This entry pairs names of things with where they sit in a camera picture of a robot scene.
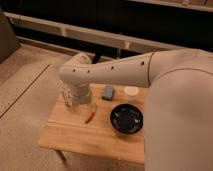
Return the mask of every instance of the white cup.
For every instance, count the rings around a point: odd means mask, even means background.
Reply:
[[[137,97],[138,93],[139,93],[138,87],[132,87],[132,86],[124,87],[125,99],[127,101],[134,100]]]

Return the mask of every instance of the wooden table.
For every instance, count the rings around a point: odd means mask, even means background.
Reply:
[[[93,100],[98,108],[88,124],[85,124],[87,112],[84,107],[74,111],[59,96],[42,131],[39,146],[55,150],[63,160],[66,159],[61,151],[68,151],[143,164],[143,129],[133,135],[123,135],[116,132],[110,123],[111,110],[126,103],[124,87],[114,86],[115,95],[111,102],[101,99],[103,87],[101,84],[91,84]],[[142,112],[146,92],[146,89],[140,88],[139,96],[132,101]]]

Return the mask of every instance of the black cabinet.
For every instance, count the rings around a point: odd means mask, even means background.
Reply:
[[[81,27],[187,47],[213,48],[210,12],[127,0],[0,0],[0,5],[6,11],[21,11],[23,15]]]

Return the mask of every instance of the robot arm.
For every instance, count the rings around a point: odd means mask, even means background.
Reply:
[[[71,101],[85,104],[92,96],[89,83],[149,87],[159,73],[197,55],[198,50],[181,49],[91,64],[90,58],[80,53],[60,68],[60,78],[69,86]]]
[[[89,103],[89,83],[150,87],[144,107],[146,171],[212,171],[213,55],[182,49],[91,65],[78,54],[60,69],[71,100]]]

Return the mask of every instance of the concrete floor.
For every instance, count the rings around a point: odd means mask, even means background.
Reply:
[[[22,45],[0,64],[0,112],[13,104],[36,73],[50,65],[0,119],[0,170],[143,171],[144,166],[139,164],[74,153],[65,153],[68,158],[65,165],[54,151],[38,147],[39,135],[59,94],[58,68],[69,58],[65,54]]]

